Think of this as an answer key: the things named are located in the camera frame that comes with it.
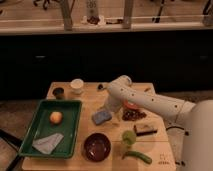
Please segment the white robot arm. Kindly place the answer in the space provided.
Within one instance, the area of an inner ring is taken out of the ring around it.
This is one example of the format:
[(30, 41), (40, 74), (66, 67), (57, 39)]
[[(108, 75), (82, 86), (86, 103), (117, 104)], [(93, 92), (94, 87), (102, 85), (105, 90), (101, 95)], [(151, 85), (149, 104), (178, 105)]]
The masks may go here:
[(132, 80), (122, 75), (107, 84), (108, 98), (104, 106), (116, 113), (127, 100), (182, 125), (181, 171), (213, 171), (213, 100), (193, 103), (168, 96), (135, 90)]

